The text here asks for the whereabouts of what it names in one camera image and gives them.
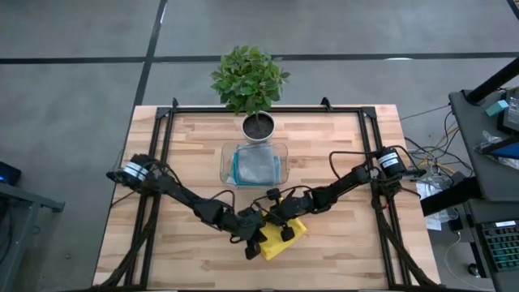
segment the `computer monitor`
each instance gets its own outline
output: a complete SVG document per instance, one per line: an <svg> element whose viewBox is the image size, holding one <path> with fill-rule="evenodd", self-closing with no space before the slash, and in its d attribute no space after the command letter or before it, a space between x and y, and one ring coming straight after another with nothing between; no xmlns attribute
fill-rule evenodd
<svg viewBox="0 0 519 292"><path fill-rule="evenodd" d="M486 146L482 149L483 154L519 159L519 135L512 136L499 143Z"/></svg>

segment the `butcher block tabletop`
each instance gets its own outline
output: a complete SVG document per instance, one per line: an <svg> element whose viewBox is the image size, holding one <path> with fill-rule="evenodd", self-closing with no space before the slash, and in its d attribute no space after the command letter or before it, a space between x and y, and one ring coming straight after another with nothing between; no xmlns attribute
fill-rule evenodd
<svg viewBox="0 0 519 292"><path fill-rule="evenodd" d="M383 144L405 147L397 107L374 107ZM148 153L156 109L156 106L135 108L123 153L123 165L134 153ZM272 116L276 121L276 130L271 142L283 143L289 151L289 179L280 189L302 184L326 186L336 180L328 163L331 151L363 151L357 114L275 113ZM243 116L221 113L174 115L168 163L184 187L203 197L211 197L228 188L219 175L221 148L227 142L245 143L241 132L242 120ZM367 128L373 149L375 143L369 119ZM164 129L162 125L157 158L161 155ZM401 157L406 165L410 163L403 152ZM352 167L362 164L365 158L362 155L336 155L333 160L337 172L344 175ZM410 182L403 185L415 189ZM117 186L114 200L130 191ZM261 189L234 191L237 210L250 205L254 198L265 195L265 190ZM231 201L227 195L219 199L227 203ZM419 198L402 191L395 201L405 248L426 275L439 282ZM269 201L260 202L265 207L271 204ZM110 210L94 284L101 284L130 248L138 204L139 195L134 194ZM190 209L163 195L148 288L354 290L388 287L369 185L343 195L330 211L308 214L300 220L308 231L291 247L270 261L261 255L247 260L243 251L245 243L231 244L229 234L206 226ZM139 280L143 253L142 248L134 281ZM401 283L393 249L392 262L397 283Z"/></svg>

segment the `yellow sponge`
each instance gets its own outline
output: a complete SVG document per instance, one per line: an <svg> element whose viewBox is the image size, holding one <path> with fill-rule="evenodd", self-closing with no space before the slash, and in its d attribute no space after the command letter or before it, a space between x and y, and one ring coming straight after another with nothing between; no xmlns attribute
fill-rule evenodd
<svg viewBox="0 0 519 292"><path fill-rule="evenodd" d="M301 235L307 232L307 228L301 223L299 219L292 219L288 221L288 226L294 230L294 238L287 242L283 242L281 239L281 227L275 226L272 223L267 223L263 227L261 232L267 237L267 241L260 243L261 254L266 260L272 259L277 256L280 252L284 251L287 247L291 246Z"/></svg>

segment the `blue cloth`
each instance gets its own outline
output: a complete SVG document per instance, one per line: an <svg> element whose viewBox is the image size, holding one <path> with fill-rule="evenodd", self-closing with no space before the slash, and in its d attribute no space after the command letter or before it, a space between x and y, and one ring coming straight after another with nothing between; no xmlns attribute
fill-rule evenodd
<svg viewBox="0 0 519 292"><path fill-rule="evenodd" d="M233 156L237 185L273 186L281 182L281 158L268 143L240 145Z"/></svg>

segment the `gray floor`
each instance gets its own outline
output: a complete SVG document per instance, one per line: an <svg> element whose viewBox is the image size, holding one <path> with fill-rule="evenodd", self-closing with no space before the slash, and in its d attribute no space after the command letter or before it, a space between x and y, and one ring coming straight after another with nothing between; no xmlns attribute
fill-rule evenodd
<svg viewBox="0 0 519 292"><path fill-rule="evenodd" d="M0 0L0 58L144 56L158 0ZM169 0L156 55L218 55L234 45L273 54L478 53L519 51L519 21L505 0ZM510 59L280 62L289 72L282 104L397 104L401 117L447 105ZM208 87L216 63L153 64L145 105L218 102ZM17 291L88 287L114 185L105 171L127 131L142 64L0 65L0 161L24 171L22 186L65 200L43 212L41 234L24 258ZM405 135L435 144L442 109L402 123ZM460 137L450 148L468 161ZM442 282L470 288L444 267L456 240L430 232ZM465 271L466 243L449 253Z"/></svg>

